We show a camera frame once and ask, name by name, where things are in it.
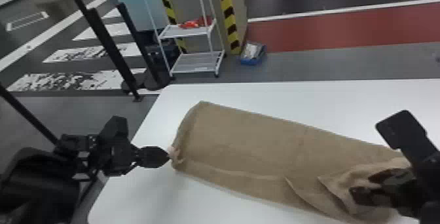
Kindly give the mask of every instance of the yellow and black striped post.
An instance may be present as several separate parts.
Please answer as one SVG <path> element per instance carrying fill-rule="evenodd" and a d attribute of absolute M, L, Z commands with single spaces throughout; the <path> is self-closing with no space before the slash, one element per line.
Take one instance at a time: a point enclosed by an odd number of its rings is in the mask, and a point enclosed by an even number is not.
<path fill-rule="evenodd" d="M 239 54 L 241 51 L 240 38 L 238 36 L 237 24 L 235 19 L 234 5 L 232 0 L 220 0 L 221 10 L 225 15 L 225 27 L 228 33 L 228 42 L 230 51 L 233 54 Z"/>
<path fill-rule="evenodd" d="M 164 3 L 165 9 L 166 9 L 166 15 L 168 16 L 168 20 L 170 21 L 170 24 L 176 25 L 177 18 L 175 16 L 175 12 L 174 12 L 171 0 L 162 0 L 162 2 Z M 187 46 L 186 46 L 184 40 L 180 37 L 178 37 L 175 40 L 176 40 L 178 47 L 182 50 L 182 52 L 184 54 L 188 53 Z"/>

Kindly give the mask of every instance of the burlap fabric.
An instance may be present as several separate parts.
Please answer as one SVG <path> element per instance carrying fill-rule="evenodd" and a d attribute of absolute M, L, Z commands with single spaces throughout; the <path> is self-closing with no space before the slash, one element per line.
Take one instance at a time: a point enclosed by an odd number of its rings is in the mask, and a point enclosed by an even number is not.
<path fill-rule="evenodd" d="M 187 113 L 172 146 L 180 172 L 349 223 L 386 222 L 389 210 L 357 209 L 348 189 L 394 158 L 407 166 L 385 146 L 207 102 Z"/>

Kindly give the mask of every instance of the red object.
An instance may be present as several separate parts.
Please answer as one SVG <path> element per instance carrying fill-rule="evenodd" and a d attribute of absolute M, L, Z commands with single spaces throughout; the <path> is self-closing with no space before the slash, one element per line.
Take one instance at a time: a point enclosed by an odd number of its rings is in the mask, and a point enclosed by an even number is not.
<path fill-rule="evenodd" d="M 205 26 L 205 19 L 203 18 L 203 16 L 201 16 L 198 20 L 197 23 L 200 26 Z M 206 23 L 208 23 L 208 26 L 212 25 L 212 17 L 211 16 L 206 16 Z"/>
<path fill-rule="evenodd" d="M 211 16 L 206 16 L 206 23 L 208 23 L 208 26 L 212 25 Z M 189 20 L 179 25 L 179 27 L 183 29 L 199 28 L 201 26 L 205 26 L 205 19 L 203 18 L 203 16 L 201 16 L 197 20 Z"/>
<path fill-rule="evenodd" d="M 190 29 L 190 28 L 199 28 L 200 26 L 196 21 L 190 20 L 188 22 L 180 24 L 179 27 L 183 29 Z"/>

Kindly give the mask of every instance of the red wall stripe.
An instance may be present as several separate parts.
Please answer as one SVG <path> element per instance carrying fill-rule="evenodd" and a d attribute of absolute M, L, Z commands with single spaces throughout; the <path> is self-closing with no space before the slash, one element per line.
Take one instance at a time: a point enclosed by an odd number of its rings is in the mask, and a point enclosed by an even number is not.
<path fill-rule="evenodd" d="M 269 52 L 440 41 L 440 3 L 248 24 Z"/>

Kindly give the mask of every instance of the tabletop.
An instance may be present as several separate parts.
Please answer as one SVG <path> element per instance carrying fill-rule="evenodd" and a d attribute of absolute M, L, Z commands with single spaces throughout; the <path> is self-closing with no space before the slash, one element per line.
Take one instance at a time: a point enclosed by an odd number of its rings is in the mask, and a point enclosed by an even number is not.
<path fill-rule="evenodd" d="M 409 110 L 440 143 L 440 79 L 177 84 L 162 91 L 132 143 L 167 148 L 187 111 L 208 101 L 386 145 L 375 124 Z M 170 163 L 111 178 L 90 224 L 340 223 L 317 214 L 222 189 L 177 173 Z M 396 217 L 390 223 L 417 223 Z"/>

